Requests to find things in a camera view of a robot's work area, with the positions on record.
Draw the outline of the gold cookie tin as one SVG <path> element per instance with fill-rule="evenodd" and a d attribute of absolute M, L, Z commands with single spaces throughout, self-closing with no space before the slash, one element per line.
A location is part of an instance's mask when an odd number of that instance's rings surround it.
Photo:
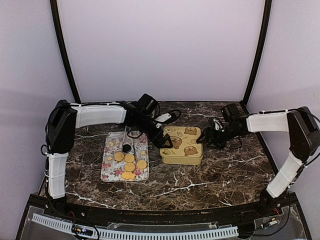
<path fill-rule="evenodd" d="M 163 163 L 171 165 L 200 165 L 203 159 L 203 155 L 161 155 L 161 157 Z"/>

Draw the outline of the bear printed tin lid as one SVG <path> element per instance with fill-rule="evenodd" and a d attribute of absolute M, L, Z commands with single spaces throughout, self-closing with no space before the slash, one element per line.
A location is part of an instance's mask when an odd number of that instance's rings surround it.
<path fill-rule="evenodd" d="M 172 148 L 162 148 L 160 155 L 167 159 L 202 159 L 203 147 L 197 143 L 202 131 L 196 126 L 166 126 L 164 133 L 170 136 Z"/>

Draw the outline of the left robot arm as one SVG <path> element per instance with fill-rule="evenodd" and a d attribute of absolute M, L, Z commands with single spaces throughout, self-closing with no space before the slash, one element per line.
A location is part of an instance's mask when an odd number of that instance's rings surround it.
<path fill-rule="evenodd" d="M 178 110 L 164 114 L 155 112 L 159 103 L 150 95 L 143 94 L 137 101 L 69 103 L 60 100 L 49 115 L 45 126 L 47 156 L 47 195 L 55 199 L 51 210 L 60 218 L 67 218 L 70 206 L 62 199 L 66 194 L 66 162 L 75 141 L 76 129 L 102 125 L 125 124 L 145 134 L 158 149 L 172 148 L 170 136 L 164 133 L 163 124 L 175 122 L 181 115 Z"/>

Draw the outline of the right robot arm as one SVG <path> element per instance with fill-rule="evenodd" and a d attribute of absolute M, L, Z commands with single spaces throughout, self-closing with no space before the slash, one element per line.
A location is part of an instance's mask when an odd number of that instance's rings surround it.
<path fill-rule="evenodd" d="M 212 119 L 196 142 L 208 148 L 223 149 L 227 142 L 240 136 L 259 132 L 289 134 L 289 154 L 274 179 L 262 191 L 262 201 L 255 205 L 255 213 L 266 217 L 275 208 L 272 199 L 280 197 L 299 178 L 302 171 L 319 158 L 320 120 L 308 107 L 260 111 L 243 115 L 232 103 L 221 109 L 225 124 Z"/>

